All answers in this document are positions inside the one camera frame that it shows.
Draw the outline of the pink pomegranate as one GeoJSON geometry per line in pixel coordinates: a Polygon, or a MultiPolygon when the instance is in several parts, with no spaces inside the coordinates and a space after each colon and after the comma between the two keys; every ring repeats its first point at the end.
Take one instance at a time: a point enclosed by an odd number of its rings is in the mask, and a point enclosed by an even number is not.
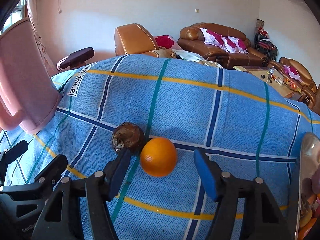
{"type": "Polygon", "coordinates": [[[320,193],[320,165],[312,175],[311,182],[312,182],[311,186],[312,186],[313,192],[315,194],[319,194],[320,193]]]}

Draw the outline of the wrinkled brown passion fruit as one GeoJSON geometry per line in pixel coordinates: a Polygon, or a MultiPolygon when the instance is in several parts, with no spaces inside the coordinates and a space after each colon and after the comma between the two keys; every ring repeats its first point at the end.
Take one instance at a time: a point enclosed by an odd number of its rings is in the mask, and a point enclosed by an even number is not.
{"type": "Polygon", "coordinates": [[[113,131],[111,142],[116,153],[119,153],[123,148],[135,153],[144,146],[145,135],[138,125],[124,122],[113,131]]]}

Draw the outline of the small orange back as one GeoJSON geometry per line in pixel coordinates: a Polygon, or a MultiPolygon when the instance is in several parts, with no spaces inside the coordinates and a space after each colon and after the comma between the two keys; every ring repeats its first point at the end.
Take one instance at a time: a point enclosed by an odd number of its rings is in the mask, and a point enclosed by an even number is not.
{"type": "Polygon", "coordinates": [[[177,150],[167,138],[151,139],[140,154],[140,165],[145,173],[154,177],[165,177],[175,168],[177,150]]]}

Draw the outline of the large rough tangerine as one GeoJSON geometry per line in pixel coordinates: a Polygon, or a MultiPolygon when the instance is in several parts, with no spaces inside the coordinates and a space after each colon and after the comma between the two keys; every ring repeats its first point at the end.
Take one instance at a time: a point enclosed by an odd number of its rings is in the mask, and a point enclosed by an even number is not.
{"type": "Polygon", "coordinates": [[[303,240],[306,235],[309,233],[309,231],[311,230],[311,228],[313,227],[313,225],[315,224],[315,222],[317,221],[317,218],[312,218],[307,224],[306,226],[302,227],[299,230],[298,233],[298,240],[303,240]]]}

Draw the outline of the stainless steel bowl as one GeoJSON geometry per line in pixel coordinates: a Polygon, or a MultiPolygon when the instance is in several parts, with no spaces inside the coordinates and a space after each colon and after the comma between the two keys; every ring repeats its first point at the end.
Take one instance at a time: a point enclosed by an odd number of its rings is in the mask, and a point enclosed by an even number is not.
{"type": "Polygon", "coordinates": [[[289,187],[289,207],[287,223],[291,239],[298,239],[300,220],[300,206],[302,203],[303,180],[311,178],[319,166],[319,138],[313,133],[306,133],[303,137],[300,157],[292,172],[289,187]]]}

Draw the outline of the pink electric kettle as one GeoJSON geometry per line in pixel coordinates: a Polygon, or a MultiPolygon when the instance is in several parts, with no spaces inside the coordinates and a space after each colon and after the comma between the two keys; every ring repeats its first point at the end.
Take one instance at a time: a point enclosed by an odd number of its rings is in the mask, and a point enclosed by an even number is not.
{"type": "Polygon", "coordinates": [[[29,18],[1,35],[1,128],[20,126],[27,134],[43,129],[61,96],[44,66],[29,18]]]}

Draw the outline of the dark maroon stool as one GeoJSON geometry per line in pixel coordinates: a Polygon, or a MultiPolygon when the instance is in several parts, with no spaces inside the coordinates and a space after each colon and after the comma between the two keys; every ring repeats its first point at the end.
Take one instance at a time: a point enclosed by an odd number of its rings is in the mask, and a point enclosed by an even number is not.
{"type": "Polygon", "coordinates": [[[61,59],[57,64],[57,70],[64,70],[66,68],[77,69],[86,65],[86,61],[94,56],[93,47],[87,47],[84,49],[77,50],[63,59],[61,59]]]}

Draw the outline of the wooden coffee table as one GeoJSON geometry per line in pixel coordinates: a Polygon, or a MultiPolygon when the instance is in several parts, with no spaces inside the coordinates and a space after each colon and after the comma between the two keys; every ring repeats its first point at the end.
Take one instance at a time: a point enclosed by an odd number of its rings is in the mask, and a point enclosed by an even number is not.
{"type": "Polygon", "coordinates": [[[298,87],[292,88],[285,83],[285,77],[274,68],[258,66],[233,66],[234,70],[252,74],[260,80],[273,87],[282,97],[298,101],[302,94],[298,87]]]}

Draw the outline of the pink curtain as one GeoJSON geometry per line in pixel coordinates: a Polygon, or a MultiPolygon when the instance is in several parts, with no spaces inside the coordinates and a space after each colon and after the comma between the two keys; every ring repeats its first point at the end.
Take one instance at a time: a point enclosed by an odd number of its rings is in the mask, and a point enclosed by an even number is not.
{"type": "Polygon", "coordinates": [[[40,29],[38,26],[39,20],[37,17],[38,2],[39,0],[27,0],[28,17],[30,18],[30,21],[31,21],[31,26],[33,29],[37,48],[41,55],[41,59],[44,63],[47,73],[49,74],[50,77],[52,77],[57,73],[57,68],[53,64],[50,56],[48,55],[46,46],[43,44],[41,39],[40,29]]]}

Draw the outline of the floral cushion right on sofa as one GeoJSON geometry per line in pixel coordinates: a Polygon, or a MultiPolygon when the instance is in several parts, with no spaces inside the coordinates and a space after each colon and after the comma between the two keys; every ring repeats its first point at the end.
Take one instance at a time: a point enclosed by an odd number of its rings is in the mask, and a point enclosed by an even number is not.
{"type": "Polygon", "coordinates": [[[248,54],[247,47],[243,40],[232,37],[232,36],[226,36],[221,37],[224,43],[224,49],[228,53],[236,54],[236,53],[245,53],[248,54]]]}

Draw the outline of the floral cushion on sofa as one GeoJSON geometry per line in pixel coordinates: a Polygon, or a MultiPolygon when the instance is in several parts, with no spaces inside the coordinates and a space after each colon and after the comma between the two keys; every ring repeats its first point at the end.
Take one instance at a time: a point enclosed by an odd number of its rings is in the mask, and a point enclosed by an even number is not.
{"type": "Polygon", "coordinates": [[[200,30],[202,31],[204,36],[204,44],[216,46],[224,51],[227,51],[225,43],[220,34],[217,34],[216,32],[205,28],[201,28],[200,30]]]}
{"type": "Polygon", "coordinates": [[[228,53],[236,54],[236,53],[245,53],[248,54],[247,47],[243,40],[232,37],[232,36],[226,36],[221,37],[224,43],[224,49],[228,53]]]}

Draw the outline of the stacked dark chairs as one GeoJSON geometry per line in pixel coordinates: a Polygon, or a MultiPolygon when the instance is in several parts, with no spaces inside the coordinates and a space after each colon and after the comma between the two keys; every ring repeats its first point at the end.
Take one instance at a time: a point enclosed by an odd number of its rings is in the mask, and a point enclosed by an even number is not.
{"type": "Polygon", "coordinates": [[[269,61],[275,61],[277,58],[278,48],[269,39],[268,32],[262,27],[258,27],[254,34],[254,48],[267,56],[269,61]]]}

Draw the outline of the brown leather three-seat sofa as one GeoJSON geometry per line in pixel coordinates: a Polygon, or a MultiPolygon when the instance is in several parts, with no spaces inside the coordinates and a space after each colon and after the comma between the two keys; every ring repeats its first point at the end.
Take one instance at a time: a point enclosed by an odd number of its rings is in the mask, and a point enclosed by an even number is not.
{"type": "Polygon", "coordinates": [[[234,66],[266,66],[267,56],[251,47],[246,35],[234,28],[216,23],[195,23],[180,31],[178,45],[197,53],[223,68],[234,66]]]}

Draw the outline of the floral cushion left on sofa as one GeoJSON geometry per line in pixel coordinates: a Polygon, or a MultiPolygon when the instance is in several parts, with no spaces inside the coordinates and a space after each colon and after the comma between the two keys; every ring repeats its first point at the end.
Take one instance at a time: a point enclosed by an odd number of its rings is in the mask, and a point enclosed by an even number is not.
{"type": "Polygon", "coordinates": [[[220,34],[217,34],[216,32],[205,28],[201,28],[200,30],[202,31],[204,36],[204,44],[216,46],[224,51],[227,51],[225,43],[220,34]]]}

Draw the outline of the window with wooden frame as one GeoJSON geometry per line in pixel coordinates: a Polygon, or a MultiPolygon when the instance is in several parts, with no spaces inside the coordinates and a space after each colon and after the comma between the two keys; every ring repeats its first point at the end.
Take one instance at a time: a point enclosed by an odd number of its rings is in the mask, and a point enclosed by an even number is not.
{"type": "Polygon", "coordinates": [[[12,13],[7,18],[3,28],[0,31],[0,34],[2,34],[4,31],[6,31],[11,25],[18,22],[19,20],[27,17],[27,2],[26,0],[20,0],[19,3],[16,5],[12,13]]]}

